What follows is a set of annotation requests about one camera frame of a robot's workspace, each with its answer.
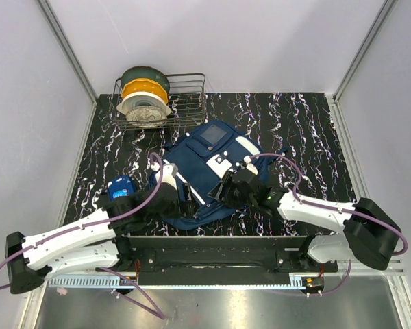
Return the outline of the navy blue student backpack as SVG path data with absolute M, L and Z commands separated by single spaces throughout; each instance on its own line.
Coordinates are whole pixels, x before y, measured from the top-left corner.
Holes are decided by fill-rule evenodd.
M 179 198 L 185 200 L 183 187 L 190 187 L 195 212 L 163 221 L 179 230 L 193 230 L 233 215 L 236 208 L 226 206 L 208 193 L 219 184 L 227 171 L 242 168 L 244 158 L 263 154 L 264 150 L 245 133 L 230 124 L 212 120 L 164 145 L 162 161 L 178 168 L 176 175 Z

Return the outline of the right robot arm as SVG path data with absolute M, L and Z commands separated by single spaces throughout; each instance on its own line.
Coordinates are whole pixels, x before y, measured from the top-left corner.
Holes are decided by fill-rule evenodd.
M 265 217 L 309 223 L 332 231 L 308 238 L 297 254 L 304 271 L 321 263 L 357 260 L 375 270 L 387 269 L 400 239 L 400 227 L 373 200 L 329 202 L 263 183 L 248 169 L 228 171 L 208 193 L 230 208 L 253 207 Z

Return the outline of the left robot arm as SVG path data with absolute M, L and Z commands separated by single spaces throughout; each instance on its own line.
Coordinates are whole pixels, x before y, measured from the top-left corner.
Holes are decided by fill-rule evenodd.
M 193 217 L 202 205 L 188 184 L 163 182 L 135 193 L 109 188 L 102 206 L 84 218 L 41 234 L 25 236 L 16 231 L 7 235 L 10 292 L 26 293 L 60 273 L 82 269 L 114 266 L 127 271 L 134 255 L 122 247 L 121 236 L 143 230 L 156 218 Z

